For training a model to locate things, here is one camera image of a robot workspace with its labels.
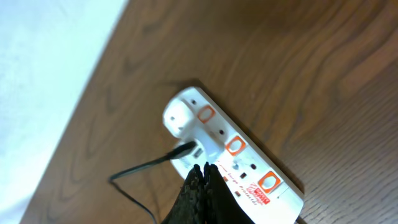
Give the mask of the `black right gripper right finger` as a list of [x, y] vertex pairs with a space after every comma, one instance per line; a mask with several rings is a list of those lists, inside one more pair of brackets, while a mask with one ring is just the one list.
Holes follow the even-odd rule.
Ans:
[[216, 165], [205, 164], [204, 179], [206, 223], [254, 224], [237, 203]]

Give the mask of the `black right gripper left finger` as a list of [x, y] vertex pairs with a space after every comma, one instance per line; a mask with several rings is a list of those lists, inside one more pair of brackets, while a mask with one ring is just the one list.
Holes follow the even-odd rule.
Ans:
[[200, 166], [189, 171], [173, 207], [161, 224], [205, 223], [205, 180]]

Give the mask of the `white power strip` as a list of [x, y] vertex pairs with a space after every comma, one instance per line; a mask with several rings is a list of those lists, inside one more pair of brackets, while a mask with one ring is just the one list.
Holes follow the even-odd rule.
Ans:
[[239, 206], [254, 223], [294, 223], [303, 193], [244, 131], [199, 87], [173, 99], [186, 100], [223, 152], [216, 165]]

